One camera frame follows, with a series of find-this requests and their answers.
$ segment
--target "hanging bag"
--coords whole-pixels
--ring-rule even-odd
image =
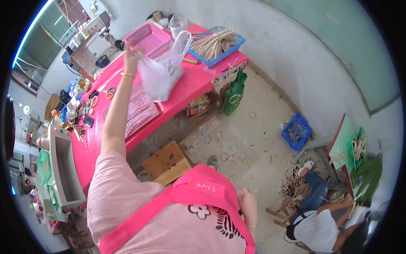
[[[145,94],[154,102],[168,100],[172,88],[185,72],[181,63],[192,41],[192,34],[182,31],[178,34],[172,48],[157,59],[152,60],[141,52],[136,53],[140,59],[138,70],[143,79]]]

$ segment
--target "sneaker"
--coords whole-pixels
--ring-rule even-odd
[[[217,156],[212,156],[207,160],[207,165],[214,167],[215,170],[217,170],[218,167],[218,158]]]

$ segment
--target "woman's hand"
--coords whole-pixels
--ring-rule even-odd
[[[352,202],[351,205],[348,207],[348,209],[347,209],[348,216],[354,211],[355,206],[356,206],[356,203]]]
[[[237,193],[238,205],[244,215],[245,225],[256,225],[258,223],[257,199],[247,188],[240,187],[240,189],[242,190],[242,194]]]
[[[135,76],[138,67],[138,57],[135,53],[138,51],[138,48],[131,50],[129,45],[131,45],[132,42],[133,41],[129,41],[124,45],[124,72]]]
[[[350,207],[352,205],[353,202],[353,198],[351,197],[350,194],[348,194],[345,199],[344,199],[344,204],[346,205],[346,207]]]

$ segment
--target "woman's arm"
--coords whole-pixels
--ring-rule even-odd
[[[250,193],[250,190],[244,187],[240,187],[242,190],[238,195],[238,205],[244,215],[244,223],[248,228],[248,232],[251,234],[254,239],[257,237],[257,224],[258,224],[258,215],[257,215],[257,199],[254,195]]]
[[[352,205],[352,200],[353,200],[352,197],[350,195],[348,195],[345,198],[344,202],[342,202],[342,203],[338,203],[338,204],[329,203],[329,204],[322,205],[321,207],[319,207],[319,209],[317,209],[317,215],[319,215],[319,213],[321,213],[323,210],[326,210],[326,209],[329,209],[330,213],[332,213],[334,211],[337,211],[337,210],[340,210],[343,208],[347,208],[350,205]]]
[[[341,218],[337,221],[337,228],[339,228],[343,224],[343,222],[348,218],[348,216],[352,213],[352,211],[354,211],[354,208],[355,203],[352,206],[350,206],[347,209],[346,213],[344,213],[344,215],[341,216]]]
[[[136,75],[137,74],[138,58],[134,55],[134,51],[128,48],[125,44],[124,52],[124,72]],[[111,101],[110,108],[107,113],[106,121],[104,122],[103,134],[101,139],[101,152],[113,150],[121,154],[124,158],[125,151],[125,126],[127,125],[128,104],[134,77],[122,76],[117,91]]]

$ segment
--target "bracelet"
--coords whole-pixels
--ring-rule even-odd
[[[130,73],[126,73],[126,72],[122,72],[121,75],[122,75],[122,76],[130,76],[130,77],[135,78],[134,75],[132,75],[132,74],[130,74]]]

